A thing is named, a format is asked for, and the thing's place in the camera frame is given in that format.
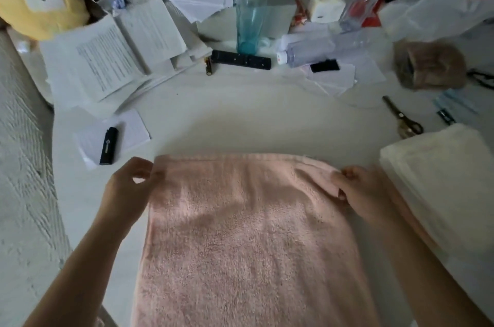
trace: left hand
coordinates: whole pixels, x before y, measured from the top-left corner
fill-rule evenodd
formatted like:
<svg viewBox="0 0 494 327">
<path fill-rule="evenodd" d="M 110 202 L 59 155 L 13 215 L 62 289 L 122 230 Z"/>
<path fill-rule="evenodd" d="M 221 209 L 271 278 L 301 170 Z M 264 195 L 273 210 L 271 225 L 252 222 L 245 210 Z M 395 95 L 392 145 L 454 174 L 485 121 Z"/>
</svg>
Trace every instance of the left hand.
<svg viewBox="0 0 494 327">
<path fill-rule="evenodd" d="M 125 237 L 146 209 L 152 191 L 164 179 L 161 172 L 151 173 L 152 168 L 152 162 L 133 157 L 115 172 L 106 184 L 95 223 L 110 225 Z M 137 184 L 133 178 L 145 181 Z"/>
</svg>

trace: black lighter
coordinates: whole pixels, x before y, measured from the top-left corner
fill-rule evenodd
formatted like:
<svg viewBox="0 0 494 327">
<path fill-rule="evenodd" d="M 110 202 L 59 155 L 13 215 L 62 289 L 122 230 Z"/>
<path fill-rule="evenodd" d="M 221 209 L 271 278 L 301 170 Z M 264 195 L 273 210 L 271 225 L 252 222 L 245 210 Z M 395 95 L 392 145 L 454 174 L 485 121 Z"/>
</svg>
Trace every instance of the black lighter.
<svg viewBox="0 0 494 327">
<path fill-rule="evenodd" d="M 107 166 L 113 163 L 118 136 L 119 130 L 115 127 L 110 127 L 106 131 L 105 141 L 103 142 L 103 150 L 101 151 L 101 159 L 99 160 L 100 165 Z"/>
</svg>

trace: white table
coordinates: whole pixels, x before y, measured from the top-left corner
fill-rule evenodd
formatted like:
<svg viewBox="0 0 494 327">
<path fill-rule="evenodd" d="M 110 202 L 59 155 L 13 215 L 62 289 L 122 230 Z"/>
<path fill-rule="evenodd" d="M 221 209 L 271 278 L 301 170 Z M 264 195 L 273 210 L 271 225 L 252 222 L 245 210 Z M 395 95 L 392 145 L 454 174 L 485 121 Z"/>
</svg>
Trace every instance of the white table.
<svg viewBox="0 0 494 327">
<path fill-rule="evenodd" d="M 381 60 L 389 68 L 390 60 Z M 65 231 L 75 247 L 89 228 L 110 175 L 131 156 L 197 152 L 260 152 L 311 155 L 336 167 L 369 165 L 382 147 L 399 140 L 396 120 L 380 103 L 386 93 L 427 131 L 444 128 L 430 99 L 388 81 L 356 87 L 334 99 L 290 83 L 280 72 L 220 66 L 207 77 L 199 64 L 129 103 L 152 140 L 114 165 L 88 172 L 73 133 L 95 121 L 81 109 L 55 113 L 53 167 Z M 120 327 L 129 325 L 133 291 L 146 231 L 146 214 L 118 252 L 104 306 Z M 384 325 L 408 325 L 411 312 L 379 244 L 355 218 L 361 252 Z"/>
</svg>

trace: white cap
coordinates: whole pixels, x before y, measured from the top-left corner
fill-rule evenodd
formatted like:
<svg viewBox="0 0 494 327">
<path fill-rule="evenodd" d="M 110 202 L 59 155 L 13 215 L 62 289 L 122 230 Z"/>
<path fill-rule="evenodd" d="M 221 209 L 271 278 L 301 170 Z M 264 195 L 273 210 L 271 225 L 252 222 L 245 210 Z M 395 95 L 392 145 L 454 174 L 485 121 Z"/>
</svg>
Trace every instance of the white cap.
<svg viewBox="0 0 494 327">
<path fill-rule="evenodd" d="M 276 53 L 276 59 L 278 59 L 278 64 L 286 64 L 288 62 L 288 54 L 286 51 L 280 51 Z"/>
</svg>

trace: black remote control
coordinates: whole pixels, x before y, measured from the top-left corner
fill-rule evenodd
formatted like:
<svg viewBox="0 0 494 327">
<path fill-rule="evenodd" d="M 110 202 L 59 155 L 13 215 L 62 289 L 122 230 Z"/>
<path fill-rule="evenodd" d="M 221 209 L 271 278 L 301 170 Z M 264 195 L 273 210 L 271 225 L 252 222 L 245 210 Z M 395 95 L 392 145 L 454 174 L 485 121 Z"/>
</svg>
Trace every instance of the black remote control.
<svg viewBox="0 0 494 327">
<path fill-rule="evenodd" d="M 211 62 L 265 70 L 271 69 L 271 59 L 269 58 L 258 57 L 256 55 L 230 53 L 228 51 L 213 50 Z"/>
</svg>

